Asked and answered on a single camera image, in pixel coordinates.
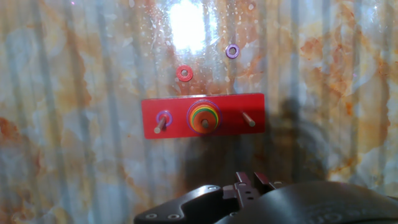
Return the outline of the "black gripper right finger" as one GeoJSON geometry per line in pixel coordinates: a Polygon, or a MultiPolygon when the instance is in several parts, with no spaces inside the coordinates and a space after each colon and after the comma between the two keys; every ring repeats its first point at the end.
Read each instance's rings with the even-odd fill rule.
{"type": "Polygon", "coordinates": [[[263,173],[254,173],[254,187],[259,193],[268,193],[272,190],[282,188],[281,181],[270,181],[263,173]]]}

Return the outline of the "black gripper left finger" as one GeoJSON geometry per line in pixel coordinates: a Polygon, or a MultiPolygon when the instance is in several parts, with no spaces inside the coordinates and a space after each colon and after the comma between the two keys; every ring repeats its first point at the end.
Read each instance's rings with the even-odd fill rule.
{"type": "Polygon", "coordinates": [[[240,208],[244,208],[260,197],[256,188],[251,185],[251,181],[245,172],[235,173],[236,183],[234,189],[240,208]]]}

